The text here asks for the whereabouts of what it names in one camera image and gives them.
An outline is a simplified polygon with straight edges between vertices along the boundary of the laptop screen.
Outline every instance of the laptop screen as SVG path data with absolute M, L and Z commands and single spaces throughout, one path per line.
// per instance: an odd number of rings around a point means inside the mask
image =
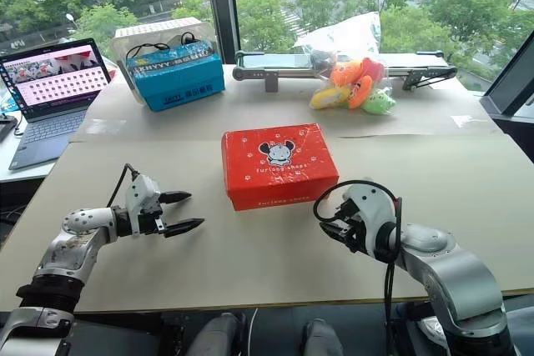
M 87 107 L 109 82 L 92 39 L 0 58 L 0 74 L 26 119 Z

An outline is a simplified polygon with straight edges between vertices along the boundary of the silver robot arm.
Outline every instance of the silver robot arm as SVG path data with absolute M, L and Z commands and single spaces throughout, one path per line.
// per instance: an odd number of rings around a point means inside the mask
M 70 345 L 64 338 L 73 326 L 74 308 L 102 246 L 129 235 L 172 237 L 204 221 L 190 218 L 168 226 L 161 219 L 161 203 L 177 203 L 191 194 L 162 193 L 150 177 L 131 170 L 126 208 L 81 208 L 65 216 L 32 282 L 17 291 L 23 300 L 0 332 L 0 356 L 67 355 Z
M 452 356 L 519 355 L 508 332 L 501 290 L 477 256 L 438 229 L 408 223 L 398 235 L 400 199 L 372 182 L 346 184 L 351 186 L 334 217 L 321 217 L 317 207 L 344 183 L 314 205 L 320 226 L 331 238 L 353 253 L 395 263 L 423 284 Z

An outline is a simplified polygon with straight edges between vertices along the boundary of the red box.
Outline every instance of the red box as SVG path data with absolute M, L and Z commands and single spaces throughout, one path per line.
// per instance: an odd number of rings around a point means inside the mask
M 317 124 L 225 133 L 222 150 L 235 210 L 316 200 L 340 176 Z

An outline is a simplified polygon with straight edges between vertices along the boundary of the laptop keyboard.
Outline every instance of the laptop keyboard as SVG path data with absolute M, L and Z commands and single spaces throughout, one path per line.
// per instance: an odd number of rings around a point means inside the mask
M 28 125 L 26 132 L 24 132 L 23 143 L 31 143 L 64 135 L 65 133 L 73 133 L 82 123 L 83 117 L 85 117 L 85 113 L 72 113 L 32 123 Z

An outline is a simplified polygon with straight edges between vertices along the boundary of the table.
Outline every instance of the table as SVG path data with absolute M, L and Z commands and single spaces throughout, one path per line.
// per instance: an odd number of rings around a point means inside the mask
M 23 132 L 26 129 L 26 119 L 20 112 L 10 112 L 7 115 L 14 116 L 17 120 L 22 118 L 19 126 L 19 131 Z M 50 173 L 55 162 L 42 163 L 38 166 L 29 168 L 21 168 L 19 170 L 9 170 L 9 164 L 13 159 L 13 155 L 17 150 L 20 137 L 15 137 L 11 131 L 3 141 L 0 142 L 0 183 L 10 183 L 15 181 L 23 181 L 35 178 L 44 178 Z
M 403 197 L 404 223 L 452 231 L 506 294 L 534 292 L 534 168 L 509 137 L 389 135 L 327 143 L 341 180 L 372 177 Z M 311 203 L 236 213 L 224 192 L 219 140 L 118 141 L 71 143 L 58 160 L 0 253 L 0 310 L 18 306 L 17 288 L 31 279 L 63 217 L 105 205 L 125 162 L 164 191 L 194 195 L 165 207 L 168 223 L 206 221 L 180 237 L 121 238 L 104 247 L 79 312 L 381 301 L 385 265 L 323 234 Z M 122 205 L 125 187 L 117 196 Z M 339 201 L 336 193 L 323 213 Z M 396 300 L 425 295 L 406 273 L 395 275 Z
M 410 61 L 409 56 L 415 55 L 396 55 L 392 62 Z M 302 123 L 318 123 L 331 137 L 501 133 L 456 78 L 414 93 L 403 91 L 396 79 L 392 114 L 373 116 L 362 110 L 312 110 L 308 104 L 320 80 L 280 79 L 280 91 L 266 93 L 263 81 L 235 81 L 233 67 L 224 66 L 224 92 L 158 113 L 136 102 L 126 82 L 116 78 L 91 104 L 71 142 L 219 140 L 225 131 Z

